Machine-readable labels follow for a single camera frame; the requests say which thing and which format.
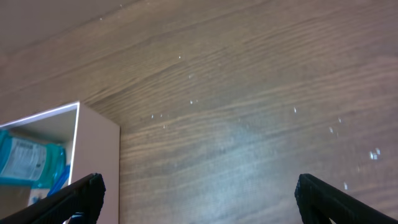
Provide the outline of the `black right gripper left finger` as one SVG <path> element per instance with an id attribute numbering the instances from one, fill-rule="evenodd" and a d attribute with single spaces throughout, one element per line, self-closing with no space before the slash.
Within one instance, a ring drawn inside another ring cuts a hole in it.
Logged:
<path id="1" fill-rule="evenodd" d="M 27 208 L 9 215 L 1 224 L 96 224 L 104 204 L 106 187 L 98 173 L 62 188 Z"/>

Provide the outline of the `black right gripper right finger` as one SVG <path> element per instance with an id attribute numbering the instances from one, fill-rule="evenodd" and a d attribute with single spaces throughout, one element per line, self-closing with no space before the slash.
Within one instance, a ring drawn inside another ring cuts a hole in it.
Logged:
<path id="1" fill-rule="evenodd" d="M 299 175 L 295 199 L 304 224 L 397 224 L 311 174 Z"/>

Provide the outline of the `blue disposable razor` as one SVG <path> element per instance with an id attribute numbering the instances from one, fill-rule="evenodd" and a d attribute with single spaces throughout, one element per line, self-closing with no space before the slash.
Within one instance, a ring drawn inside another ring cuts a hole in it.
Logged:
<path id="1" fill-rule="evenodd" d="M 70 175 L 70 165 L 66 165 L 58 180 L 53 184 L 52 188 L 49 190 L 47 196 L 51 196 L 57 193 L 63 187 L 65 182 L 69 179 L 69 175 Z"/>

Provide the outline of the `blue mouthwash bottle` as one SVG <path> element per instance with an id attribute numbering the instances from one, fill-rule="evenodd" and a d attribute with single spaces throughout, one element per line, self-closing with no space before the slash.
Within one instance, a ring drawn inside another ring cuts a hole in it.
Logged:
<path id="1" fill-rule="evenodd" d="M 65 149 L 1 131 L 1 183 L 50 189 L 66 166 Z"/>

